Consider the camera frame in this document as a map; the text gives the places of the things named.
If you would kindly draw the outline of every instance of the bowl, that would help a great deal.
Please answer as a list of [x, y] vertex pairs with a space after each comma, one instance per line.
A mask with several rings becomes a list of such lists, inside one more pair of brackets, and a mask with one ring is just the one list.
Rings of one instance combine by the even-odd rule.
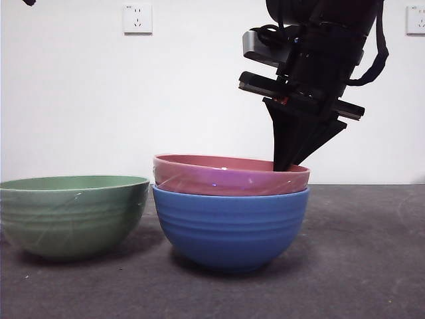
[[148, 189], [148, 179], [130, 176], [0, 183], [2, 232], [11, 244], [46, 259], [98, 255], [137, 226]]
[[285, 251], [301, 227], [309, 189], [271, 196], [208, 196], [153, 187], [161, 228], [187, 258], [248, 272]]
[[158, 155], [153, 174], [159, 189], [177, 193], [264, 196], [307, 188], [308, 168], [293, 165], [273, 171], [272, 161], [199, 155]]

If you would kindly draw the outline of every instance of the gray table surface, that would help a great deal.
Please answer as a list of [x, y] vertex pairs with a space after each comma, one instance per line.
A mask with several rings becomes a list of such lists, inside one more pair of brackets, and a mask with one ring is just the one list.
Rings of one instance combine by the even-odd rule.
[[312, 185], [301, 232], [250, 274], [209, 272], [163, 236], [152, 196], [112, 252], [49, 263], [1, 241], [1, 317], [425, 318], [425, 185]]

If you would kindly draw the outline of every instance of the white wall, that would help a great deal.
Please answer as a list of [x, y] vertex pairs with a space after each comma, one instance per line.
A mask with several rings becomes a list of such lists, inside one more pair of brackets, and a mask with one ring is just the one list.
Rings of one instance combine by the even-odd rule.
[[[425, 181], [425, 37], [404, 35], [405, 6], [385, 1], [390, 59], [344, 99], [367, 108], [303, 164], [312, 183]], [[265, 1], [151, 0], [153, 35], [125, 37], [117, 0], [1, 2], [1, 179], [151, 177], [158, 153], [270, 160], [261, 97], [237, 89], [242, 34], [271, 23]], [[370, 36], [360, 76], [376, 54]]]

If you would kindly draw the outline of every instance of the wall socket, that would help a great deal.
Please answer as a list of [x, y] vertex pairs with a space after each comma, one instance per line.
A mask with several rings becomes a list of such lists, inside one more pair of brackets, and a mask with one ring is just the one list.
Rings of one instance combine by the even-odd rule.
[[407, 7], [406, 34], [425, 35], [425, 5], [409, 5]]
[[123, 32], [126, 35], [152, 33], [152, 5], [128, 3], [122, 9]]

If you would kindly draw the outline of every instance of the blue bowl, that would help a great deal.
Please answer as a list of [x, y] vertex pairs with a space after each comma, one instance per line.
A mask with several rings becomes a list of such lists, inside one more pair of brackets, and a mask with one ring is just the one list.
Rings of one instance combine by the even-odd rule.
[[183, 255], [213, 270], [248, 272], [285, 251], [301, 227], [309, 189], [271, 196], [208, 196], [153, 186], [165, 236]]

